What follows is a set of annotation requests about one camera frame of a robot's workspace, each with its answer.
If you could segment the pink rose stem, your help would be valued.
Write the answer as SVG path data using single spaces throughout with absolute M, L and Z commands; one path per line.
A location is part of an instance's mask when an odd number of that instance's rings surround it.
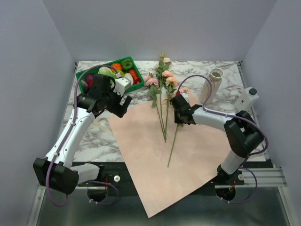
M 183 127 L 184 127 L 183 123 L 180 123 L 180 124 L 176 125 L 176 129 L 175 129 L 175 132 L 174 132 L 173 143 L 172 143 L 172 147 L 171 147 L 171 150 L 170 150 L 170 155 L 169 155 L 169 159 L 168 159 L 168 163 L 167 163 L 167 167 L 168 168 L 170 166 L 170 162 L 171 162 L 171 159 L 172 159 L 172 154 L 173 154 L 173 150 L 174 150 L 174 146 L 175 146 L 175 142 L 176 142 L 176 137 L 177 137 L 178 129 L 179 128 L 183 128 Z

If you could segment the beige ribbon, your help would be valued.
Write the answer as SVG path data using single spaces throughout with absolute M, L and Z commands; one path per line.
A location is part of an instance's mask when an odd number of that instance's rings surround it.
M 100 130 L 102 130 L 103 132 L 105 132 L 107 134 L 112 133 L 109 123 L 108 123 L 108 120 L 105 117 L 96 118 L 91 125 L 98 127 Z

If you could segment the pink flower bouquet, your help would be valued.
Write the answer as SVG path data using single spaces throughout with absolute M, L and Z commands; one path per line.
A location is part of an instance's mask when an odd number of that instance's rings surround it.
M 164 142 L 166 142 L 166 132 L 165 132 L 165 126 L 164 126 L 163 117 L 162 117 L 161 85 L 159 83 L 159 80 L 152 73 L 149 73 L 148 75 L 146 75 L 144 77 L 144 86 L 149 88 L 149 91 L 147 92 L 147 94 L 152 101 L 151 107 L 156 109 L 156 112 L 157 112 L 158 118 L 159 118 L 162 135 L 163 135 L 163 139 L 164 139 Z

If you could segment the peach rose stem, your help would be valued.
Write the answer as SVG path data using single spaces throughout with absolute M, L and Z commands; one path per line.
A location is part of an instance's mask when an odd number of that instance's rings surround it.
M 165 135 L 167 134 L 167 121 L 169 114 L 169 101 L 175 92 L 175 88 L 178 85 L 177 79 L 174 77 L 173 73 L 165 70 L 162 72 L 162 77 L 164 78 L 164 86 L 166 88 L 166 121 L 165 121 Z

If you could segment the white rose stem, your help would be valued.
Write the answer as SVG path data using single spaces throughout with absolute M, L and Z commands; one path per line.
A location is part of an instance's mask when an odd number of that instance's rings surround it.
M 168 71 L 172 65 L 172 61 L 170 58 L 165 57 L 164 54 L 159 55 L 159 62 L 156 64 L 155 69 L 158 73 L 162 73 L 163 71 Z

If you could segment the pink wrapping paper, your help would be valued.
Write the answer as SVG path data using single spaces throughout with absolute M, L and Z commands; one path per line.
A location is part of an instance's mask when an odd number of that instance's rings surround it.
M 206 125 L 177 126 L 173 110 L 163 137 L 151 102 L 108 122 L 148 217 L 214 178 L 230 152 L 224 132 Z

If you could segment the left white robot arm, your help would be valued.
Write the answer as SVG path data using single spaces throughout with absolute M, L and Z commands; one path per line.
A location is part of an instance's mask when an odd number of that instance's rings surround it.
M 77 95 L 70 119 L 57 142 L 41 158 L 36 158 L 33 169 L 40 185 L 70 195 L 77 184 L 82 183 L 78 172 L 72 170 L 73 157 L 88 127 L 104 111 L 123 117 L 132 100 L 122 97 L 131 86 L 128 78 L 114 79 L 108 75 L 95 74 L 92 86 Z

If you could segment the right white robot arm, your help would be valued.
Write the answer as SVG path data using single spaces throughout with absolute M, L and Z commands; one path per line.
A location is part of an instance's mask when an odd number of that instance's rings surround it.
M 265 142 L 265 147 L 256 154 L 265 152 L 268 147 L 266 135 L 246 111 L 231 115 L 206 109 L 203 105 L 190 106 L 181 94 L 173 97 L 170 103 L 174 108 L 175 123 L 205 125 L 225 132 L 230 152 L 216 173 L 217 181 L 223 185 L 233 180 L 233 174 L 250 156 L 255 155 L 251 152 L 262 142 Z

